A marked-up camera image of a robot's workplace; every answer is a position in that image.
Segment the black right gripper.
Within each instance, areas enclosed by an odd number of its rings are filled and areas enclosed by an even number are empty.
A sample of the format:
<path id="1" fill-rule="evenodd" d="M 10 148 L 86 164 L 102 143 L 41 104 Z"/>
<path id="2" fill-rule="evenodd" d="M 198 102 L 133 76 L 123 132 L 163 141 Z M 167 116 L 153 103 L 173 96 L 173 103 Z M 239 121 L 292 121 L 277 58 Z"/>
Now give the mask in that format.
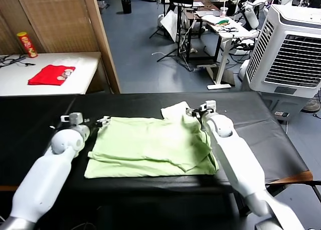
<path id="1" fill-rule="evenodd" d="M 197 109 L 186 108 L 187 115 L 190 117 L 196 117 L 199 121 L 200 125 L 203 126 L 202 116 L 204 115 L 204 111 L 200 111 Z"/>

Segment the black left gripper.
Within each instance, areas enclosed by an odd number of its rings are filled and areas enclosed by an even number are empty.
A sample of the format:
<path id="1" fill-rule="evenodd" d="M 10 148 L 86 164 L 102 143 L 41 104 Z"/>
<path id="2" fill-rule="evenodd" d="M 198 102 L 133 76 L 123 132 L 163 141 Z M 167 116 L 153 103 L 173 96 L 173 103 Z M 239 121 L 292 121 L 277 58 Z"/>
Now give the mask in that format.
<path id="1" fill-rule="evenodd" d="M 110 116 L 103 116 L 103 118 L 98 119 L 96 122 L 89 122 L 88 128 L 89 128 L 89 137 L 91 137 L 95 132 L 98 131 L 99 128 L 103 128 L 109 125 L 110 123 Z"/>

